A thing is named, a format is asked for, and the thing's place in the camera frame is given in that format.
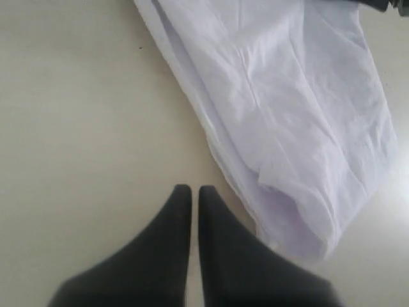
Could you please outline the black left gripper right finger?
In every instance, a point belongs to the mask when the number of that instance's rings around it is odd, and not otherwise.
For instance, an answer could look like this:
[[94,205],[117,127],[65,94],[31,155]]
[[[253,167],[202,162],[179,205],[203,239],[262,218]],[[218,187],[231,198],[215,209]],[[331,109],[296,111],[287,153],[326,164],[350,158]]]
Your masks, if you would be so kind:
[[342,306],[331,283],[267,248],[214,186],[199,190],[198,241],[205,306]]

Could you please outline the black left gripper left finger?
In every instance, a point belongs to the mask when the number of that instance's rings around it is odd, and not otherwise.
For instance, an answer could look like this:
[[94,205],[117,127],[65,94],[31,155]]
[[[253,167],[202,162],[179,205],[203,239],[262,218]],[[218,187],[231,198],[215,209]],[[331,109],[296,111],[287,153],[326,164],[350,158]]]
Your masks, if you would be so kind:
[[136,238],[64,282],[50,306],[184,306],[191,224],[191,188],[176,185]]

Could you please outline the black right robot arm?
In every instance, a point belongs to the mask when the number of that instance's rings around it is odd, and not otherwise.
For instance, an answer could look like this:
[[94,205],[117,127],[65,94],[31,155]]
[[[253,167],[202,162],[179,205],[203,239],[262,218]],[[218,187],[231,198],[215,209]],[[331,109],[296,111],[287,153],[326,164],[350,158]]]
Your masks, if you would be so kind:
[[408,15],[408,1],[406,0],[359,0],[359,2],[381,12],[385,12],[391,6],[397,9],[401,16]]

